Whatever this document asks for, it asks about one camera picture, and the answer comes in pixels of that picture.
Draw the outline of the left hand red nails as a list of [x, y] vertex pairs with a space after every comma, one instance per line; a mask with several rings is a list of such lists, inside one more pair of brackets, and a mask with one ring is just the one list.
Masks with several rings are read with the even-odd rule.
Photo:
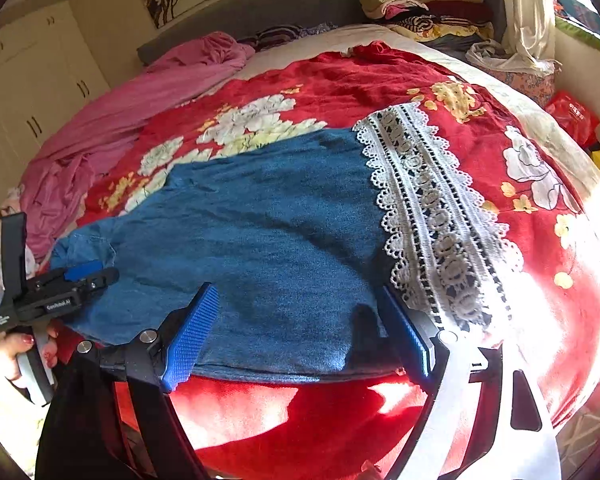
[[[50, 322], [46, 327], [48, 341], [42, 349], [42, 359], [49, 368], [56, 366], [57, 336], [59, 325]], [[26, 353], [35, 346], [33, 337], [24, 333], [0, 333], [0, 371], [6, 379], [16, 385], [22, 383], [21, 370], [17, 362], [20, 354]]]

